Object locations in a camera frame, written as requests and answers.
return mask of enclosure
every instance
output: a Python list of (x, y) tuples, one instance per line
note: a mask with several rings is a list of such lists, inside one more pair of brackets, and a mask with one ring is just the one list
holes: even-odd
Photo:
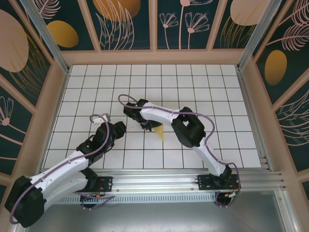
[[(3, 0), (1, 231), (307, 231), (308, 25), (308, 0)], [(209, 116), (211, 146), (239, 169), (235, 204), (199, 190), (202, 159), (171, 127), (162, 140), (124, 115), (120, 94)], [(28, 229), (11, 225), (14, 181), (67, 158), (103, 113), (126, 125), (90, 166), (113, 177), (115, 198), (83, 212), (71, 194)]]

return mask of yellow object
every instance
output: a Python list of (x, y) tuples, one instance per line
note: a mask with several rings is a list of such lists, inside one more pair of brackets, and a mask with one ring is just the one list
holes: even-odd
[(286, 71), (287, 59), (282, 51), (272, 51), (266, 60), (265, 64), (265, 79), (266, 81), (274, 86), (278, 84)]
[(106, 19), (111, 21), (119, 22), (124, 21), (124, 18), (120, 19), (121, 7), (123, 11), (127, 9), (131, 18), (135, 17), (140, 11), (140, 0), (93, 0), (96, 9)]
[(269, 0), (233, 0), (231, 4), (231, 18), (241, 26), (256, 25)]
[(0, 31), (0, 67), (19, 72), (28, 61), (27, 34), (20, 23), (3, 10), (0, 10)]
[(159, 135), (159, 137), (164, 140), (164, 133), (163, 133), (163, 124), (159, 127), (154, 128), (155, 132)]
[(78, 34), (70, 24), (56, 20), (50, 22), (47, 27), (58, 45), (74, 47), (78, 44)]

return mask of yellow cone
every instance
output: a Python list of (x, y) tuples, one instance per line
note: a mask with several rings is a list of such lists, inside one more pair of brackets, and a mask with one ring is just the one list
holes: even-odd
[(164, 134), (163, 134), (163, 124), (161, 126), (154, 128), (155, 132), (159, 135), (159, 137), (164, 140)]

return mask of small white connector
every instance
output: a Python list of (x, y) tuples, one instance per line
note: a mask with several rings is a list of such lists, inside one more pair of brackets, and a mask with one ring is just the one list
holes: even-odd
[[(101, 115), (107, 122), (110, 122), (111, 121), (111, 119), (110, 119), (110, 116), (108, 115), (108, 114), (102, 114)], [(101, 124), (101, 123), (103, 123), (104, 121), (103, 121), (103, 119), (102, 118), (100, 118), (100, 117), (98, 117), (98, 118), (96, 118), (96, 119), (94, 119), (93, 120), (93, 123), (96, 125), (96, 124)]]

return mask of grid tile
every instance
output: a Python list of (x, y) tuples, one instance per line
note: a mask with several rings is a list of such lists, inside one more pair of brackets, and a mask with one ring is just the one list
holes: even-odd
[[(111, 123), (127, 125), (127, 133), (91, 168), (207, 168), (191, 148), (179, 143), (172, 127), (163, 127), (162, 141), (155, 132), (145, 132), (127, 118), (118, 95), (129, 93), (137, 100), (147, 99), (169, 109), (186, 106), (209, 116), (215, 124), (209, 143), (223, 161), (240, 168), (261, 167), (234, 66), (173, 64), (74, 66), (45, 167), (64, 159), (96, 132), (99, 124), (91, 124), (89, 115), (108, 113)], [(199, 119), (209, 135), (212, 124), (204, 117)]]

